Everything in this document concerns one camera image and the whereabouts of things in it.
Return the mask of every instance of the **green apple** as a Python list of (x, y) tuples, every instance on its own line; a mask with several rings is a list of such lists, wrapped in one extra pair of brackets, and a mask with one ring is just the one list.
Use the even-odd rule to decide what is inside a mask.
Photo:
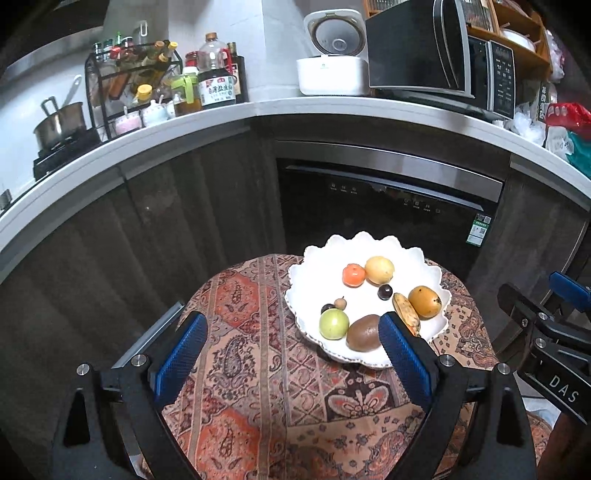
[(320, 315), (320, 334), (327, 340), (338, 340), (347, 335), (349, 317), (339, 309), (328, 309)]

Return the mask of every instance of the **yellow bottle cap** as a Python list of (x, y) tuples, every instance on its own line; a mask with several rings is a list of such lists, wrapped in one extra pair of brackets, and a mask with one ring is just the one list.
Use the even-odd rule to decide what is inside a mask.
[(144, 83), (138, 87), (137, 97), (138, 100), (146, 101), (152, 95), (152, 86)]

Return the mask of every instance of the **screw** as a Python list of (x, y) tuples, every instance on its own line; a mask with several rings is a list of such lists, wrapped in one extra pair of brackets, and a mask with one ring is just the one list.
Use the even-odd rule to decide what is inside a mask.
[(89, 364), (81, 364), (81, 365), (78, 365), (78, 368), (76, 368), (76, 373), (78, 375), (80, 375), (81, 377), (83, 375), (86, 375), (89, 371), (90, 371), (90, 365)]
[(145, 356), (143, 353), (140, 353), (139, 355), (135, 355), (131, 358), (131, 364), (134, 367), (141, 367), (147, 361), (148, 361), (148, 357)]
[(511, 367), (507, 364), (497, 364), (496, 369), (503, 375), (509, 375), (511, 373)]
[(453, 367), (453, 365), (455, 365), (455, 363), (456, 363), (456, 359), (453, 358), (451, 355), (448, 355), (448, 354), (440, 355), (439, 356), (439, 361), (445, 367)]

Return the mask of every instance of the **dark grape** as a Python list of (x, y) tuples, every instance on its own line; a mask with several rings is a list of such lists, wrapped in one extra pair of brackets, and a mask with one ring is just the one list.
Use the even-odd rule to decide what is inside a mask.
[(321, 309), (320, 309), (320, 314), (322, 315), (324, 312), (326, 312), (326, 310), (328, 309), (333, 309), (335, 306), (331, 303), (327, 303), (326, 305), (324, 305)]
[(380, 300), (388, 300), (393, 293), (394, 291), (392, 290), (392, 287), (388, 284), (382, 285), (378, 288), (378, 297)]

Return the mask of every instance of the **orange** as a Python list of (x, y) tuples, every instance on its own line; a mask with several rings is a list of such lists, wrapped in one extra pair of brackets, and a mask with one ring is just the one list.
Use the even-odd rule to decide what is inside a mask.
[(343, 269), (343, 283), (348, 287), (359, 287), (365, 280), (365, 270), (361, 265), (350, 263)]

